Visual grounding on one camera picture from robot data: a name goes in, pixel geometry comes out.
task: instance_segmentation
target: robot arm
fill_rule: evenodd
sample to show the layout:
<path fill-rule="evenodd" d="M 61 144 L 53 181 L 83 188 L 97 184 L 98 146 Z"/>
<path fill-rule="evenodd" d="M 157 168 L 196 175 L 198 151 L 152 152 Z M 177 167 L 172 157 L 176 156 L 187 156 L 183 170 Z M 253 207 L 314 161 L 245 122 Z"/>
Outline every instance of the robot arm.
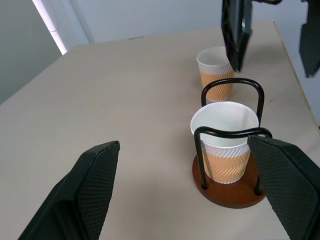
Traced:
<path fill-rule="evenodd" d="M 259 3 L 277 5 L 282 0 L 256 0 Z M 302 25 L 300 56 L 306 77 L 313 77 L 320 67 L 320 1 L 308 2 L 307 22 Z M 252 0 L 223 0 L 221 29 L 226 55 L 232 68 L 240 71 L 252 34 Z"/>

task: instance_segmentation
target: cup rim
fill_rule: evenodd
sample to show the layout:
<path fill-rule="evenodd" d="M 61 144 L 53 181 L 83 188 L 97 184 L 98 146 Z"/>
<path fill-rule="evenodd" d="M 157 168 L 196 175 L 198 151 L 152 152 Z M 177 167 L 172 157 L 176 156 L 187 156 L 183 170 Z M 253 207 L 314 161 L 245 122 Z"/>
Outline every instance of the cup rim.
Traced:
<path fill-rule="evenodd" d="M 210 49 L 226 49 L 226 47 L 225 47 L 225 46 L 213 46 L 213 47 L 209 47 L 209 48 L 207 48 L 207 49 L 205 49 L 205 50 L 202 50 L 202 51 L 199 52 L 198 55 L 196 56 L 196 61 L 198 62 L 198 64 L 200 64 L 200 65 L 202 65 L 202 66 L 210 67 L 210 68 L 230 65 L 230 62 L 229 62 L 227 56 L 226 56 L 227 62 L 226 62 L 225 64 L 215 64 L 215 65 L 211 65 L 211 64 L 205 64 L 205 63 L 202 63 L 201 61 L 199 61 L 199 56 L 200 56 L 201 54 L 203 54 L 204 52 L 210 50 Z"/>
<path fill-rule="evenodd" d="M 193 131 L 193 128 L 192 128 L 192 123 L 193 121 L 195 120 L 195 118 L 199 115 L 200 112 L 202 112 L 203 110 L 205 110 L 206 108 L 209 108 L 212 104 L 221 104 L 221 103 L 224 103 L 224 104 L 233 104 L 233 105 L 239 105 L 241 106 L 242 108 L 245 108 L 245 109 L 248 109 L 249 112 L 252 112 L 255 116 L 255 119 L 256 119 L 256 127 L 259 127 L 259 120 L 258 120 L 258 117 L 257 117 L 257 114 L 248 106 L 246 105 L 243 105 L 239 102 L 235 102 L 235 101 L 218 101 L 218 102 L 212 102 L 212 103 L 209 103 L 203 107 L 201 107 L 192 117 L 191 119 L 191 122 L 190 122 L 190 129 L 191 129 L 191 133 L 192 135 L 194 136 L 195 135 L 195 131 Z M 247 145 L 248 143 L 247 142 L 244 142 L 242 144 L 239 144 L 239 145 L 236 145 L 236 146 L 215 146 L 215 145 L 212 145 L 206 141 L 202 141 L 205 145 L 209 146 L 209 147 L 213 147 L 213 148 L 216 148 L 216 149 L 222 149 L 222 150 L 229 150 L 229 149 L 236 149 L 236 148 L 240 148 L 240 147 L 243 147 L 245 145 Z"/>

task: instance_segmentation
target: paper cup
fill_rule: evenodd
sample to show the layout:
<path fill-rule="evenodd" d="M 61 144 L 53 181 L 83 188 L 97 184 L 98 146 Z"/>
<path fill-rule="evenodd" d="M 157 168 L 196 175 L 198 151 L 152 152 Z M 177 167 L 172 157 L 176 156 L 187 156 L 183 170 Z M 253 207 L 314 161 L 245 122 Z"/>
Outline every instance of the paper cup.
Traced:
<path fill-rule="evenodd" d="M 255 112 L 240 103 L 222 101 L 202 107 L 191 120 L 191 132 L 199 127 L 222 131 L 241 131 L 259 126 Z M 221 184 L 238 181 L 245 173 L 250 149 L 247 138 L 227 139 L 200 135 L 204 169 L 212 180 Z"/>
<path fill-rule="evenodd" d="M 233 78 L 235 76 L 235 72 L 226 56 L 226 48 L 224 46 L 208 48 L 200 52 L 196 56 L 196 60 L 199 65 L 203 88 L 215 80 Z M 232 91 L 233 85 L 231 83 L 222 84 L 211 88 L 206 97 L 211 102 L 221 102 L 230 98 Z"/>

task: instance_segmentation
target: table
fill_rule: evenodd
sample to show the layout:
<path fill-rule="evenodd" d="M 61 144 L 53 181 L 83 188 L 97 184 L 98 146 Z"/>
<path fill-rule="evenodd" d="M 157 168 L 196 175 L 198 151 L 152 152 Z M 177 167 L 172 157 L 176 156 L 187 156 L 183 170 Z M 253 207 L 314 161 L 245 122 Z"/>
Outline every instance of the table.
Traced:
<path fill-rule="evenodd" d="M 92 146 L 119 140 L 100 239 L 288 239 L 265 198 L 213 204 L 192 177 L 190 120 L 201 107 L 197 53 L 219 28 L 79 46 L 0 106 L 0 239 L 17 239 L 52 187 Z M 238 76 L 265 91 L 262 127 L 320 165 L 320 137 L 272 21 L 253 26 Z M 236 85 L 231 101 L 256 108 Z"/>

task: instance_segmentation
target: round wooden base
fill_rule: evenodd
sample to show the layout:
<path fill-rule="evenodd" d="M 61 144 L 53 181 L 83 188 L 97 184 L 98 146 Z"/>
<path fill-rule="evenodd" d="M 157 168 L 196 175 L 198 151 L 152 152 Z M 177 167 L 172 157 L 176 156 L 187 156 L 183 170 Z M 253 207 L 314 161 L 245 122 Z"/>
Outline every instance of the round wooden base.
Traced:
<path fill-rule="evenodd" d="M 201 187 L 201 176 L 198 167 L 198 158 L 195 156 L 192 164 L 192 174 L 196 187 L 211 202 L 231 209 L 243 209 L 259 203 L 265 198 L 263 191 L 261 195 L 255 195 L 254 188 L 257 183 L 258 171 L 256 163 L 250 154 L 244 175 L 240 180 L 231 184 L 221 184 L 213 181 L 206 175 L 208 189 Z"/>

